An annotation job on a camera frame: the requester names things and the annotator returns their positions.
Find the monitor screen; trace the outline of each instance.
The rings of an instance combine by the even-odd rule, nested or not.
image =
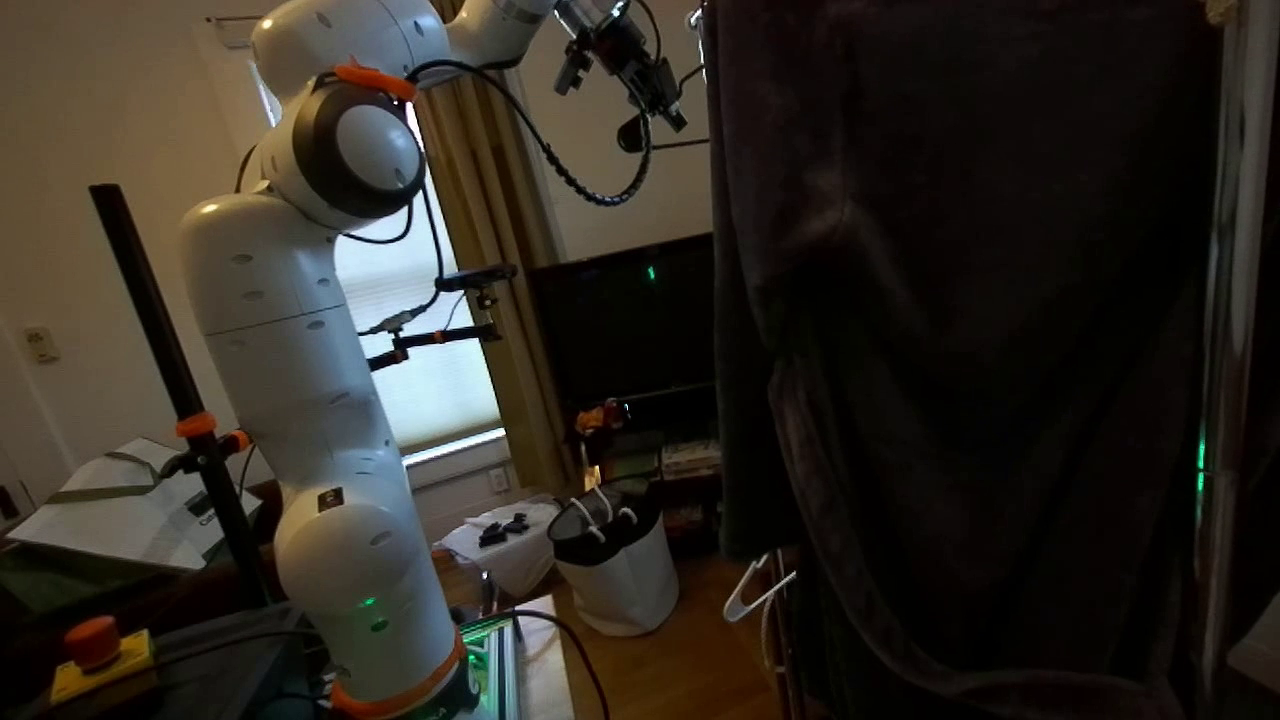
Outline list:
[[[563,410],[714,390],[714,235],[528,273]]]

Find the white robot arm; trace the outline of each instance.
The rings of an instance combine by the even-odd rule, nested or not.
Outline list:
[[[198,321],[285,486],[276,573],[340,667],[331,700],[343,716],[401,716],[445,696],[466,680],[466,644],[336,282],[331,239],[419,191],[424,153],[404,103],[424,71],[510,68],[552,10],[639,111],[680,122],[664,58],[612,2],[469,0],[445,22],[430,0],[287,0],[254,34],[285,118],[256,143],[248,184],[184,220]]]

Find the wall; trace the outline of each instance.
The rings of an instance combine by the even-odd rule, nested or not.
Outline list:
[[[199,32],[169,0],[5,2],[0,444],[32,494],[131,435],[172,439],[87,184],[126,184],[203,400],[230,415],[178,282],[178,220],[234,188],[239,155]],[[32,362],[23,327],[43,327],[62,358]]]
[[[664,55],[673,58],[677,81],[695,68],[695,38],[688,32],[688,10],[695,0],[650,0],[660,18]],[[550,136],[560,158],[592,188],[617,191],[632,179],[635,155],[617,146],[617,128],[632,116],[624,87],[592,68],[586,87],[557,96],[557,76],[563,58],[563,28],[544,22],[523,55],[512,68],[512,84],[534,116],[534,122]],[[709,138],[709,103],[706,81],[683,84],[680,99],[688,128],[677,136],[664,118],[652,118],[658,138]],[[552,232],[560,239],[560,258],[606,256],[635,244],[695,235],[714,229],[714,158],[709,143],[701,146],[669,146],[652,153],[652,169],[635,200],[624,206],[598,206],[580,200],[539,155],[538,177],[544,205],[552,211]]]

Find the black fabric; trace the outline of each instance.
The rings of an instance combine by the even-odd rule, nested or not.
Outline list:
[[[1267,215],[1257,297],[1245,492],[1233,564],[1233,639],[1239,639],[1280,592],[1280,111],[1273,116]]]
[[[811,548],[837,716],[1182,716],[1200,8],[732,0],[709,32],[725,548]]]

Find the cable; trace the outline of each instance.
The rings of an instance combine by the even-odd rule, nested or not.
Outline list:
[[[145,454],[131,454],[131,453],[104,453],[110,459],[120,459],[120,462],[136,462],[136,466],[145,466],[148,477],[151,477],[151,483],[162,483],[162,466],[155,462],[148,462]]]
[[[466,304],[466,293],[453,301],[453,307],[450,307],[450,317],[445,317],[445,327],[453,327],[453,317],[457,317],[462,304]]]
[[[376,330],[391,330],[401,337],[404,322],[419,321],[430,307],[436,307],[439,301],[439,281],[445,281],[445,239],[439,239],[439,220],[436,220],[436,205],[430,195],[430,184],[419,188],[419,200],[430,206],[430,232],[431,232],[431,258],[436,258],[436,282],[431,282],[431,297],[424,304],[412,304],[412,307],[401,307],[376,322],[370,322],[359,337],[376,337]]]
[[[673,143],[650,143],[650,146],[669,153],[669,146],[701,146],[701,143],[714,143],[714,138],[695,136],[695,138],[673,138]]]
[[[340,235],[356,244],[401,244],[410,232],[412,232],[412,200],[404,205],[404,223],[397,235],[356,235],[356,232],[340,232]]]
[[[248,486],[248,462],[256,459],[256,444],[248,444],[244,459],[239,459],[239,477],[238,477],[238,494],[244,494]]]
[[[244,173],[248,173],[248,158],[254,158],[256,143],[248,143],[248,153],[239,155],[239,169],[238,169],[238,191],[244,188]]]
[[[644,184],[644,177],[650,177],[650,158],[652,158],[652,153],[650,153],[650,116],[644,116],[644,111],[639,111],[639,146],[644,146],[644,153],[639,153],[639,165],[635,165],[632,179],[628,179],[621,191],[606,195],[606,191],[586,188],[586,184],[563,169],[563,158],[557,155],[557,146],[538,133],[534,116],[521,109],[521,99],[518,99],[497,76],[487,76],[487,71],[478,68],[478,62],[431,58],[431,62],[412,68],[410,81],[419,84],[431,68],[469,71],[469,76],[484,81],[493,93],[500,93],[500,96],[510,99],[510,109],[518,111],[518,118],[528,128],[534,143],[544,153],[544,158],[557,169],[557,177],[560,177],[580,200],[602,205],[602,206],[621,206],[621,205],[628,205],[628,200],[639,191],[639,184]]]
[[[692,62],[677,84],[680,84],[680,96],[683,96],[683,84],[695,81],[695,71],[706,71],[709,62]]]
[[[580,639],[560,615],[552,615],[552,611],[534,611],[534,607],[500,611],[500,618],[521,618],[521,615],[550,618],[550,624],[557,624],[557,626],[570,637],[570,644],[572,644],[577,656],[586,661],[590,680],[592,680],[592,688],[598,688],[602,720],[609,720],[609,696],[606,696],[606,682],[602,682],[602,676],[598,676],[598,663],[592,663],[586,639]]]
[[[650,14],[650,28],[652,28],[652,55],[664,55],[664,28],[658,22],[650,0],[635,0],[635,2],[639,2],[639,10]]]

